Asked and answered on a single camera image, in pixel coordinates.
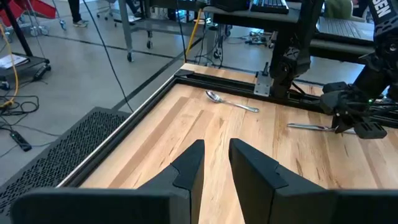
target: metal table leg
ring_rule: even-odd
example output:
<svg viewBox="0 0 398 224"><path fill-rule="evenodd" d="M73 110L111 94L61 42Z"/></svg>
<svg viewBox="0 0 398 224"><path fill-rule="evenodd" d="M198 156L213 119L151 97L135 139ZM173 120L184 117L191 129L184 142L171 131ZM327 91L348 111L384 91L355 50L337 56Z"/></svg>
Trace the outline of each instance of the metal table leg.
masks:
<svg viewBox="0 0 398 224"><path fill-rule="evenodd" d="M149 0L144 1L145 4L145 17L146 19L150 19L150 5L149 5ZM151 49L153 47L153 43L152 43L152 36L153 33L151 31L152 29L152 25L150 24L150 22L146 22L145 23L145 28L147 30L147 35L148 35L148 40L147 40L147 48Z"/></svg>
<svg viewBox="0 0 398 224"><path fill-rule="evenodd" d="M10 7L8 6L8 1L7 0L0 0L0 1L3 6L3 9L5 10L5 12L7 14L8 19L10 20L12 28L14 28L14 32L17 35L19 42L21 43L22 48L25 51L25 54L30 57L33 56L32 51L30 50L29 45L26 42L24 34L22 33L22 30L19 27L18 22L16 21L14 15L12 14Z"/></svg>
<svg viewBox="0 0 398 224"><path fill-rule="evenodd" d="M129 62L132 62L134 60L132 59L132 40L131 40L129 16L127 14L126 0L119 0L119 10L120 10L120 17L122 20L124 40L126 41L126 47L127 47L127 60Z"/></svg>

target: wooden tabletop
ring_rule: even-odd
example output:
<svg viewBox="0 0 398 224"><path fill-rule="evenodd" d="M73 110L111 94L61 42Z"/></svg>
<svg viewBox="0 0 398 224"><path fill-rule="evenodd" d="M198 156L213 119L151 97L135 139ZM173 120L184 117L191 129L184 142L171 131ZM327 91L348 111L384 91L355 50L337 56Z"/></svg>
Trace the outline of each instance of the wooden tabletop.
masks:
<svg viewBox="0 0 398 224"><path fill-rule="evenodd" d="M254 76L185 64L199 73L254 82ZM307 93L321 89L303 86ZM175 85L81 187L135 189L168 166L196 139L205 140L200 223L244 223L228 161L231 138L240 138L286 168L336 189L398 189L398 132L363 140L352 134L288 128L288 123L331 124L331 117L288 106L219 93L257 107L252 113L216 104L204 90Z"/></svg>

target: black mesh grate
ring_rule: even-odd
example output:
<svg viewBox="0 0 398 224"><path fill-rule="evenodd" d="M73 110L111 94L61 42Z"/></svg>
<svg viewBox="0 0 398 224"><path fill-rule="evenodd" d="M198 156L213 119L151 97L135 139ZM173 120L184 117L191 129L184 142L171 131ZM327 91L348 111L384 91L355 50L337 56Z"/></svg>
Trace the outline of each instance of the black mesh grate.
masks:
<svg viewBox="0 0 398 224"><path fill-rule="evenodd" d="M36 187L57 186L108 137L127 113L94 108L0 188L0 223L9 221L11 203Z"/></svg>

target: concrete floor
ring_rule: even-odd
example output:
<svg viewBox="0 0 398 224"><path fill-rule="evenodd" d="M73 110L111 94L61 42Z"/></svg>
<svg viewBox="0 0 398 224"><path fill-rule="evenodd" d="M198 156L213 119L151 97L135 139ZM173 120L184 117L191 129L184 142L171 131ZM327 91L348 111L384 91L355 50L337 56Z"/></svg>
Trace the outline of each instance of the concrete floor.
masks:
<svg viewBox="0 0 398 224"><path fill-rule="evenodd" d="M112 108L123 99L121 90L109 66L104 48L90 19L84 4L81 5L81 14L84 19L91 21L85 28L72 26L72 17L67 2L56 1L62 19L67 22L67 30L60 28L57 20L40 19L43 25L49 28L49 36L40 36L37 39L43 48L44 55L50 60L52 71L46 73L42 82L31 83L19 92L20 96L37 95L40 98L40 109L29 114L20 124L43 131L62 134L95 106ZM98 9L107 6L105 1L88 3L95 15ZM182 58L174 57L182 53L182 40L179 35L154 32L153 49L146 48L146 31L137 30L132 33L134 62L126 60L126 44L124 42L121 24L114 27L112 21L95 18L114 65L115 71L122 83L126 94L130 94L150 76L162 71L160 75L145 89L129 100L133 109L136 109L150 94L168 79L183 63ZM178 31L176 26L154 25L153 28ZM234 27L232 37L247 35L248 28ZM35 37L26 35L27 41L34 55L42 56ZM12 51L23 53L16 36L13 38ZM193 58L199 50L200 44L195 46L189 58ZM0 53L0 57L7 54L7 49ZM272 52L264 46L247 44L224 44L224 62L228 69L244 70L253 74L262 70L266 61L271 59ZM353 63L312 58L312 68L300 78L311 82L328 83L335 81L352 82L362 65ZM35 70L20 74L21 81L30 80ZM120 110L129 112L124 105ZM5 117L10 123L17 121L20 116ZM15 127L32 145L41 145L54 141L56 138L26 128ZM15 146L7 131L0 130L0 155ZM34 147L24 152L15 147L8 154L0 158L0 185L14 175L19 169L39 154L44 147Z"/></svg>

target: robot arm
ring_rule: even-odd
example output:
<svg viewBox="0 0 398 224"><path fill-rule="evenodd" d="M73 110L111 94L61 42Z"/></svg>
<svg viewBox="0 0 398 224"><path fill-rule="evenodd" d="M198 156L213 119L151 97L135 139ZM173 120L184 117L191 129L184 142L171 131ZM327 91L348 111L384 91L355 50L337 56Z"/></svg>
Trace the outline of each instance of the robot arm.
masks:
<svg viewBox="0 0 398 224"><path fill-rule="evenodd" d="M380 125L370 122L369 116L398 110L395 103L373 110L381 106L376 99L388 86L387 96L398 101L398 0L368 1L375 23L375 51L363 57L366 66L352 85L327 84L320 97L321 109L333 115L332 128L336 128L336 133L354 128L365 139L383 138L387 134ZM309 46L322 4L323 0L304 1L296 30L279 32L269 69L273 97L288 98L294 78L310 68Z"/></svg>
<svg viewBox="0 0 398 224"><path fill-rule="evenodd" d="M354 127L361 138L383 138L387 133L368 116L398 110L390 104L377 112L371 106L389 86L387 96L398 101L398 16L396 0L369 0L374 19L374 53L364 57L366 66L352 85L325 85L320 106L326 114L334 115L332 126L337 133Z"/></svg>

